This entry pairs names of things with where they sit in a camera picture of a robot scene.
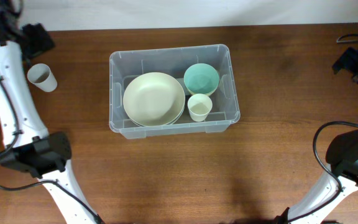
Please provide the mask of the beige plate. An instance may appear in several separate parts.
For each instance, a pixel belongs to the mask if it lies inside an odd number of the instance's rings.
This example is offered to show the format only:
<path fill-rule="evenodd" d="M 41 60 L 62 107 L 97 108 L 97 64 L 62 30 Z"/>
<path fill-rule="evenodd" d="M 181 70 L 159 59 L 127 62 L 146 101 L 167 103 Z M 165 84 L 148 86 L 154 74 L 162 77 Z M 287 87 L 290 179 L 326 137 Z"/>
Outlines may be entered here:
<path fill-rule="evenodd" d="M 172 124 L 184 110 L 185 92 L 179 81 L 166 73 L 145 73 L 127 86 L 123 107 L 140 126 Z"/>

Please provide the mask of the mint green plastic bowl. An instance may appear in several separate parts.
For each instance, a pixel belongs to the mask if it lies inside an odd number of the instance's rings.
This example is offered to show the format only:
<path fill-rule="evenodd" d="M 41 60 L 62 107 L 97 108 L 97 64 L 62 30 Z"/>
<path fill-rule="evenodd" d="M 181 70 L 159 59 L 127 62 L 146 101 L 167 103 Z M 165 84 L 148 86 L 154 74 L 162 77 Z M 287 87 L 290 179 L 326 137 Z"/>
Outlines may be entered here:
<path fill-rule="evenodd" d="M 208 64 L 196 63 L 185 71 L 183 80 L 185 86 L 192 91 L 208 92 L 218 88 L 219 73 Z"/>

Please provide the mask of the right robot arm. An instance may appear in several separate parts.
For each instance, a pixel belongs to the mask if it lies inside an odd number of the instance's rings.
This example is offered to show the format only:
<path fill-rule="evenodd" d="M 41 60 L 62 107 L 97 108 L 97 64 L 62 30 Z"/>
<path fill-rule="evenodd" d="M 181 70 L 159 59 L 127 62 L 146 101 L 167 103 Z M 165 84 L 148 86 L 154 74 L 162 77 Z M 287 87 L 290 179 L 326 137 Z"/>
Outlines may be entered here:
<path fill-rule="evenodd" d="M 334 63 L 333 71 L 346 69 L 358 84 L 358 50 L 348 48 Z M 351 193 L 358 191 L 358 124 L 343 121 L 353 131 L 336 136 L 326 151 L 326 160 L 317 158 L 324 172 L 306 196 L 287 208 L 274 223 L 324 223 L 325 218 Z"/>

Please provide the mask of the yellow plastic bowl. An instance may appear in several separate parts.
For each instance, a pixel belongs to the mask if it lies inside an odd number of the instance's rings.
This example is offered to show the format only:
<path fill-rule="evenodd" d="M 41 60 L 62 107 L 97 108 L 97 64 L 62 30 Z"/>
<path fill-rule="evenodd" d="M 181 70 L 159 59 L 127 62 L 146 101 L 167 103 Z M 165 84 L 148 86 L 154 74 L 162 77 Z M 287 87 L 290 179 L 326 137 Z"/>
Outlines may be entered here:
<path fill-rule="evenodd" d="M 205 92 L 205 91 L 201 91 L 201 90 L 197 90 L 197 91 L 192 91 L 190 90 L 189 88 L 185 88 L 185 90 L 190 94 L 190 95 L 195 95 L 195 94 L 203 94 L 203 95 L 206 95 L 206 96 L 211 96 L 216 90 L 217 88 L 211 90 L 211 91 L 208 91 L 208 92 Z"/>

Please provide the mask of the grey plastic cup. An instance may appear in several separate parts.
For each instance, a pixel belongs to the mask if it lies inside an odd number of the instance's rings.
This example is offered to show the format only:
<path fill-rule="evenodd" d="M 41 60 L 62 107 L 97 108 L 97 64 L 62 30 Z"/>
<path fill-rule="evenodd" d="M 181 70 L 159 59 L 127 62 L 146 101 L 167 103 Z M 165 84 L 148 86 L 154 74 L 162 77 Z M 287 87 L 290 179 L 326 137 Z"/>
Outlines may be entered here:
<path fill-rule="evenodd" d="M 44 92 L 52 92 L 58 85 L 50 67 L 44 63 L 33 65 L 27 72 L 27 79 Z"/>

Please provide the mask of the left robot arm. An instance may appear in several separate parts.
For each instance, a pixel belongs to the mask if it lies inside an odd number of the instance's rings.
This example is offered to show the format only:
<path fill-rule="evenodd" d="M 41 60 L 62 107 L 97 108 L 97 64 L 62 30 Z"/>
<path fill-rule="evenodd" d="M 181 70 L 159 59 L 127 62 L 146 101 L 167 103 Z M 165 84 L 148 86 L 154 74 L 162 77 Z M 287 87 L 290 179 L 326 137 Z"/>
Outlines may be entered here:
<path fill-rule="evenodd" d="M 23 64 L 55 44 L 42 24 L 19 26 L 23 9 L 0 0 L 0 165 L 36 178 L 31 186 L 45 186 L 67 223 L 102 223 L 75 179 L 67 135 L 50 134 L 35 108 Z"/>

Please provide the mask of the cream plastic cup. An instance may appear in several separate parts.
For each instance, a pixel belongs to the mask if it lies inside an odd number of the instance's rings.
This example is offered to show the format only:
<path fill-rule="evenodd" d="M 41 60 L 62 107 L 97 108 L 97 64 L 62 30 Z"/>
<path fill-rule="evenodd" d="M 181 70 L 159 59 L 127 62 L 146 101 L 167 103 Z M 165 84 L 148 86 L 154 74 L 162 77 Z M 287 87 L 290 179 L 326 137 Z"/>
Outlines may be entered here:
<path fill-rule="evenodd" d="M 190 117 L 195 122 L 204 121 L 213 107 L 211 98 L 204 94 L 191 96 L 187 103 Z"/>

